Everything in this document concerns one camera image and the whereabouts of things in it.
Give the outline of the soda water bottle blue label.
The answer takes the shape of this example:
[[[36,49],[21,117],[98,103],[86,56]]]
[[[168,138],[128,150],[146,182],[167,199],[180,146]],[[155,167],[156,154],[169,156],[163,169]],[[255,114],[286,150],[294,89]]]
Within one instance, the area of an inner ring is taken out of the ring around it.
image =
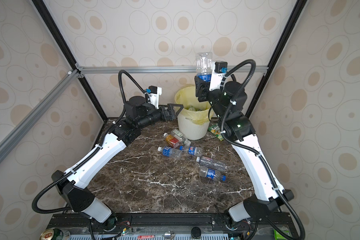
[[[205,81],[210,82],[213,71],[213,53],[197,53],[196,54],[196,73],[197,76]]]

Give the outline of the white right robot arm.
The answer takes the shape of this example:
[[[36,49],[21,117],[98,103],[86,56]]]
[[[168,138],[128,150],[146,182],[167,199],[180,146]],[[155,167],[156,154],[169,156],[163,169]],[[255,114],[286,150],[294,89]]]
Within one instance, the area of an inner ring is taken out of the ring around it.
[[[210,82],[195,77],[196,97],[199,102],[209,102],[218,116],[218,125],[225,140],[232,144],[241,158],[253,183],[255,194],[226,210],[230,224],[242,220],[259,220],[294,198],[277,180],[268,165],[250,120],[242,113],[247,94],[241,92],[236,104],[231,98],[240,87],[238,82],[227,82],[222,90],[210,90]]]

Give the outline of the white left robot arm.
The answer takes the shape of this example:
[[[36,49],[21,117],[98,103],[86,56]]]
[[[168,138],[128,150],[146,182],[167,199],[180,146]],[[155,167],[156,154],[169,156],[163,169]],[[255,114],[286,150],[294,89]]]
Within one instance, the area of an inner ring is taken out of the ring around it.
[[[179,104],[154,106],[141,96],[130,98],[124,104],[124,115],[112,123],[91,152],[66,171],[53,174],[61,197],[75,213],[82,213],[99,223],[109,222],[113,212],[88,190],[91,180],[115,155],[139,137],[143,128],[175,120],[183,108]]]

